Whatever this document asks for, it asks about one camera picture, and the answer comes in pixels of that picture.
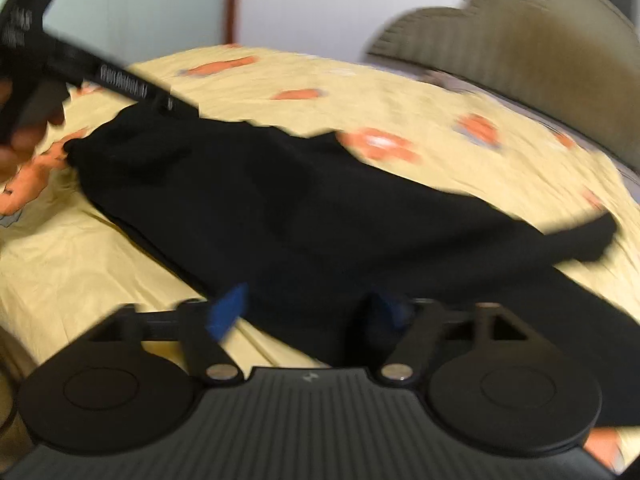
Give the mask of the person's left hand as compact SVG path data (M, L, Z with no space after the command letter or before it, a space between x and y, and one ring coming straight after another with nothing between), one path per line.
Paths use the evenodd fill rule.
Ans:
M58 103L49 115L39 122L32 122L14 129L9 140L0 148L1 182L10 180L18 168L28 162L43 140L50 126L59 127L65 122L64 103Z

